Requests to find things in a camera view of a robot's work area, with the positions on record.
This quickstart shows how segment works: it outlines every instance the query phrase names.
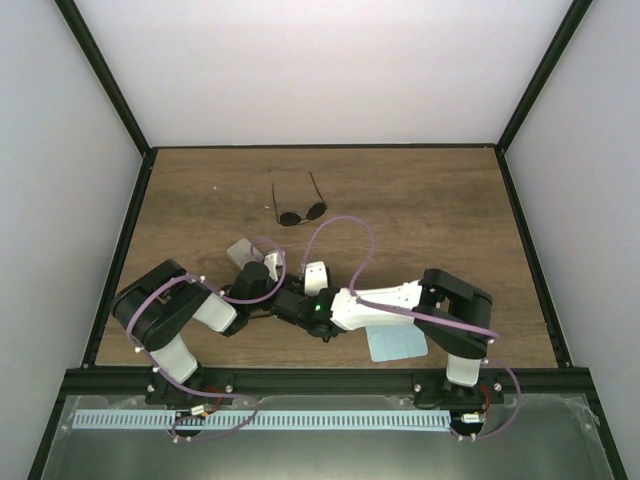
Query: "gray metal panel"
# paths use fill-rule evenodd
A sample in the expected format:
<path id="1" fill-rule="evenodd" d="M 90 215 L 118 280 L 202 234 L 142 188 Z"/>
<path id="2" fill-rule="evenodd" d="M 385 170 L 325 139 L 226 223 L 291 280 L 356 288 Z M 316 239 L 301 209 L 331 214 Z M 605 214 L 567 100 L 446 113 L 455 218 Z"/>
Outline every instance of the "gray metal panel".
<path id="1" fill-rule="evenodd" d="M 511 413 L 494 407 L 496 423 Z M 240 432 L 175 445 L 164 431 L 67 430 L 44 478 L 612 478 L 594 421 L 582 399 L 544 395 L 525 396 L 511 428 L 475 444 L 442 433 L 342 431 Z"/>

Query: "wooden table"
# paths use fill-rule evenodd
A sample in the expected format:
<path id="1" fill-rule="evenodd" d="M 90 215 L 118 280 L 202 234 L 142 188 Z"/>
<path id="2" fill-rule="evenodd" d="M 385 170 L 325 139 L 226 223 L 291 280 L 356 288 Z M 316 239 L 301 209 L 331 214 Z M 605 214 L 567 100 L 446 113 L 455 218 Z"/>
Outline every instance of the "wooden table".
<path id="1" fill-rule="evenodd" d="M 349 214 L 374 229 L 376 254 L 360 288 L 398 285 L 442 268 L 494 298 L 491 327 L 502 337 L 491 357 L 514 367 L 553 367 L 555 360 L 495 154 L 491 149 L 169 149 L 153 169 L 119 288 L 167 258 L 214 285 L 231 283 L 238 269 L 227 248 L 265 235 L 297 269 L 320 221 L 292 228 L 275 221 L 278 208 L 304 216 L 318 201 L 313 172 L 329 209 L 322 219 Z M 318 237 L 313 260 L 346 286 L 369 240 L 357 224 L 335 222 Z M 209 366 L 443 367 L 445 353 L 429 343 L 426 357 L 373 363 L 363 330 L 329 344 L 274 318 L 256 319 L 225 338 L 199 322 L 182 336 Z M 98 364 L 136 365 L 122 327 L 110 319 Z"/>

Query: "white cable tray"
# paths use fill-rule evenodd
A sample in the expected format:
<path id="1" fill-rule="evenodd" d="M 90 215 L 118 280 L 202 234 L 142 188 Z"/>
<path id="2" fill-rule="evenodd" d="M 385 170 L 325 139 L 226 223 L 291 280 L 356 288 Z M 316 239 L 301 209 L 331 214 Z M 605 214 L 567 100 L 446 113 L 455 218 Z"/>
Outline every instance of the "white cable tray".
<path id="1" fill-rule="evenodd" d="M 74 429 L 85 430 L 166 430 L 176 419 L 175 410 L 77 410 Z M 221 410 L 205 420 L 188 419 L 177 430 L 197 427 L 226 430 L 251 412 Z M 448 411 L 423 410 L 340 410 L 340 411 L 260 411 L 243 430 L 404 430 L 448 432 Z"/>

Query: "purple cable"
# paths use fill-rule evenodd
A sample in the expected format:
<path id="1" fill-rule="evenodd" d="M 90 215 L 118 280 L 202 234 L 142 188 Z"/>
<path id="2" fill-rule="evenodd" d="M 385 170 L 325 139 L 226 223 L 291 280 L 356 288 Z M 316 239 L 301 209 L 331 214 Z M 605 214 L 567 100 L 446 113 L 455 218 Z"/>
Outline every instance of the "purple cable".
<path id="1" fill-rule="evenodd" d="M 351 277 L 351 281 L 349 282 L 349 291 L 351 292 L 351 295 L 356 298 L 356 302 L 358 302 L 361 305 L 365 305 L 370 308 L 375 308 L 376 310 L 380 310 L 383 312 L 393 313 L 396 315 L 406 315 L 407 317 L 413 317 L 417 320 L 422 320 L 424 322 L 435 323 L 437 325 L 442 325 L 444 327 L 451 327 L 457 330 L 464 330 L 465 332 L 477 333 L 480 335 L 485 335 L 490 338 L 500 338 L 500 335 L 494 332 L 493 330 L 489 330 L 482 327 L 476 327 L 475 325 L 466 325 L 464 323 L 454 322 L 452 320 L 446 320 L 444 318 L 438 318 L 438 317 L 434 317 L 432 315 L 427 315 L 424 313 L 414 312 L 406 308 L 385 305 L 383 303 L 370 302 L 368 300 L 364 300 L 360 298 L 358 296 L 358 293 L 356 292 L 356 280 L 358 279 L 360 274 L 363 272 L 363 270 L 367 268 L 367 266 L 369 265 L 371 258 L 373 258 L 373 253 L 375 252 L 375 245 L 376 245 L 375 237 L 373 235 L 373 230 L 361 218 L 353 217 L 351 215 L 340 215 L 337 217 L 330 218 L 329 220 L 322 223 L 311 236 L 311 240 L 309 240 L 307 249 L 304 252 L 304 256 L 302 257 L 302 264 L 301 264 L 302 271 L 304 271 L 304 267 L 307 264 L 307 259 L 309 258 L 309 253 L 311 252 L 311 247 L 313 245 L 313 242 L 315 241 L 320 231 L 330 223 L 333 223 L 338 220 L 351 220 L 352 222 L 359 223 L 367 230 L 367 232 L 369 232 L 369 238 L 370 238 L 369 253 L 367 254 L 367 258 L 365 258 L 364 262 L 362 262 L 360 267 L 356 270 L 356 273 L 353 274 L 353 276 Z"/>
<path id="2" fill-rule="evenodd" d="M 276 251 L 280 254 L 280 258 L 282 259 L 282 276 L 281 276 L 280 280 L 278 281 L 278 283 L 276 284 L 275 288 L 271 292 L 269 292 L 268 294 L 266 294 L 266 295 L 264 295 L 264 296 L 262 296 L 260 298 L 255 298 L 255 299 L 250 299 L 250 300 L 236 300 L 236 299 L 230 299 L 228 297 L 222 297 L 223 300 L 225 300 L 225 301 L 227 301 L 229 303 L 241 303 L 241 304 L 245 304 L 245 305 L 246 304 L 252 304 L 252 303 L 260 303 L 260 302 L 263 302 L 264 300 L 270 298 L 272 295 L 274 295 L 278 291 L 278 289 L 280 288 L 282 283 L 284 282 L 284 277 L 285 277 L 285 274 L 286 274 L 286 264 L 285 264 L 285 260 L 284 260 L 284 253 L 282 252 L 280 247 L 275 242 L 273 242 L 272 240 L 269 240 L 266 237 L 259 237 L 259 240 L 271 243 L 275 247 Z M 258 414 L 258 408 L 259 407 L 258 407 L 258 404 L 257 404 L 257 399 L 254 398 L 254 397 L 251 397 L 249 395 L 243 395 L 243 394 L 239 394 L 239 393 L 201 392 L 201 391 L 189 388 L 189 387 L 185 387 L 184 385 L 182 385 L 181 383 L 179 383 L 175 379 L 173 379 L 171 377 L 171 375 L 169 375 L 167 372 L 165 372 L 162 368 L 160 368 L 160 365 L 153 359 L 151 354 L 149 352 L 147 352 L 146 350 L 144 350 L 144 347 L 142 346 L 142 344 L 133 336 L 133 329 L 136 326 L 136 323 L 138 323 L 138 320 L 140 320 L 140 317 L 142 316 L 144 311 L 149 307 L 149 305 L 151 305 L 157 298 L 160 297 L 160 295 L 162 295 L 165 291 L 167 291 L 168 289 L 170 289 L 174 285 L 176 285 L 178 283 L 181 283 L 181 282 L 187 282 L 187 281 L 188 282 L 192 282 L 192 283 L 193 282 L 200 282 L 201 281 L 201 277 L 199 277 L 197 275 L 187 274 L 187 275 L 181 275 L 179 277 L 172 278 L 171 280 L 166 282 L 164 285 L 162 285 L 160 288 L 155 290 L 151 295 L 149 295 L 149 297 L 146 298 L 145 301 L 142 302 L 142 304 L 135 311 L 135 313 L 131 317 L 131 320 L 129 320 L 129 324 L 127 325 L 126 335 L 127 335 L 127 339 L 129 340 L 129 342 L 131 342 L 136 347 L 140 347 L 140 348 L 143 349 L 142 351 L 144 352 L 146 357 L 149 359 L 149 362 L 151 363 L 151 365 L 153 365 L 155 368 L 157 368 L 158 371 L 160 372 L 160 374 L 165 378 L 165 380 L 167 380 L 167 382 L 169 382 L 171 385 L 173 385 L 177 389 L 182 390 L 183 392 L 189 393 L 191 395 L 195 395 L 197 397 L 205 397 L 205 398 L 243 398 L 243 399 L 252 400 L 252 401 L 256 402 L 256 406 L 255 406 L 254 411 L 252 412 L 252 414 L 246 420 L 244 420 L 243 422 L 239 423 L 235 427 L 230 428 L 229 430 L 225 430 L 224 432 L 217 433 L 215 435 L 210 435 L 210 436 L 207 436 L 207 437 L 198 437 L 197 441 L 202 441 L 202 440 L 210 440 L 210 439 L 213 439 L 213 438 L 224 437 L 225 435 L 229 435 L 229 434 L 237 432 L 242 427 L 244 427 L 245 425 L 248 425 L 249 423 L 251 423 L 253 421 L 253 419 Z M 208 284 L 206 282 L 203 282 L 203 285 L 205 285 L 214 294 L 220 295 L 220 291 L 217 290 L 212 285 L 210 285 L 210 284 Z M 180 422 L 177 421 L 173 425 L 173 427 L 171 429 L 172 433 L 174 434 L 174 438 L 175 438 L 175 427 L 179 423 Z"/>
<path id="3" fill-rule="evenodd" d="M 502 363 L 499 360 L 489 360 L 489 359 L 486 359 L 486 360 L 487 360 L 487 363 L 495 363 L 499 367 L 503 368 L 504 371 L 509 374 L 509 376 L 511 377 L 511 380 L 513 380 L 513 385 L 516 388 L 516 406 L 513 409 L 513 413 L 509 417 L 509 420 L 504 422 L 502 425 L 500 425 L 499 428 L 495 429 L 493 432 L 487 433 L 486 435 L 476 436 L 476 441 L 486 440 L 504 432 L 509 427 L 509 425 L 511 425 L 513 421 L 516 419 L 516 416 L 518 415 L 518 411 L 520 410 L 520 404 L 522 403 L 522 389 L 520 388 L 520 382 L 518 382 L 518 378 L 516 377 L 516 374 L 513 373 L 513 370 L 511 370 L 508 366 L 506 366 L 504 363 Z M 450 431 L 452 435 L 455 435 L 458 438 L 460 437 L 465 438 L 463 435 L 460 435 L 458 432 L 456 432 L 453 428 L 451 428 Z"/>
<path id="4" fill-rule="evenodd" d="M 229 430 L 225 430 L 224 432 L 216 433 L 216 434 L 213 434 L 213 435 L 207 435 L 206 437 L 201 437 L 200 435 L 198 435 L 197 437 L 190 437 L 191 438 L 190 441 L 191 442 L 204 442 L 204 441 L 207 441 L 207 440 L 213 440 L 214 438 L 221 438 L 221 437 L 224 437 L 226 435 L 230 435 L 232 433 L 235 433 L 238 430 L 240 430 L 242 427 L 248 425 L 251 421 L 253 421 L 253 419 L 255 418 L 257 413 L 258 413 L 258 410 L 254 410 L 249 418 L 247 418 L 243 422 L 239 423 L 235 427 L 230 428 Z M 176 438 L 178 436 L 178 432 L 176 430 L 178 428 L 178 425 L 180 425 L 183 422 L 186 422 L 187 420 L 202 420 L 202 419 L 200 417 L 196 417 L 195 415 L 186 415 L 184 417 L 176 419 L 176 421 L 171 426 L 171 436 L 173 438 Z M 198 427 L 199 427 L 199 425 L 194 425 L 193 426 L 194 430 L 196 430 Z"/>

